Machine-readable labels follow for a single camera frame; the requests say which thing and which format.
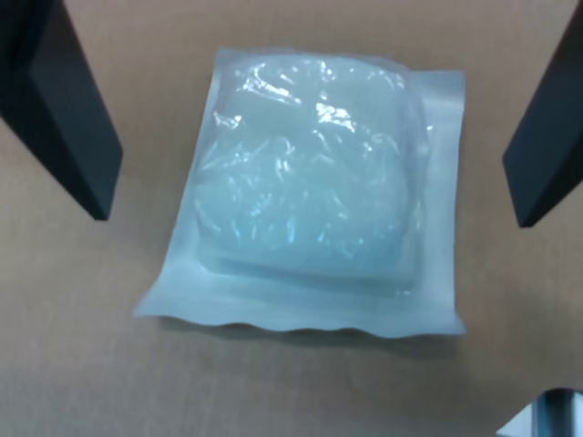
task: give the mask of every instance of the metal object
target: metal object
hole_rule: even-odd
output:
[[[531,227],[583,178],[583,4],[579,3],[504,155],[520,227]]]
[[[122,150],[62,0],[0,0],[0,113],[95,219]]]

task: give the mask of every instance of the plastic bag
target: plastic bag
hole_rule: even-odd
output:
[[[219,51],[169,251],[135,314],[463,332],[453,265],[463,111],[459,72]]]
[[[195,164],[203,264],[411,284],[427,142],[408,75],[294,53],[225,66]]]

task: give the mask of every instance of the translucent pouch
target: translucent pouch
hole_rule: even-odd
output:
[[[460,333],[463,110],[459,72],[219,51],[169,252],[136,314]]]

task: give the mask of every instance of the white gel pack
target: white gel pack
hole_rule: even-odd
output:
[[[463,111],[460,72],[219,51],[177,226],[136,314],[461,333]]]

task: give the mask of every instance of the cardboard surface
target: cardboard surface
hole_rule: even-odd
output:
[[[583,386],[583,188],[517,227],[501,157],[574,0],[68,2],[125,149],[96,223],[0,126],[0,433],[481,436]],[[219,46],[466,71],[463,338],[135,320],[159,273]]]

